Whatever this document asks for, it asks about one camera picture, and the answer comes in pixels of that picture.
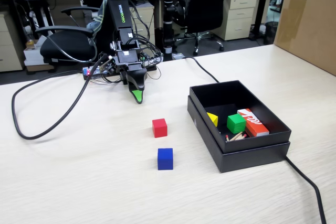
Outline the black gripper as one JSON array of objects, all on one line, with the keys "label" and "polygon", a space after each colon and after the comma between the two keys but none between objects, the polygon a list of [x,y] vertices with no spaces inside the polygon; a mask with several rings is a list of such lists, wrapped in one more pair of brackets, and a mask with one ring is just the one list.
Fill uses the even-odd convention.
[{"label": "black gripper", "polygon": [[131,91],[137,103],[142,103],[147,70],[143,69],[142,63],[140,62],[122,62],[117,64],[117,72],[122,71],[126,71],[129,91]]}]

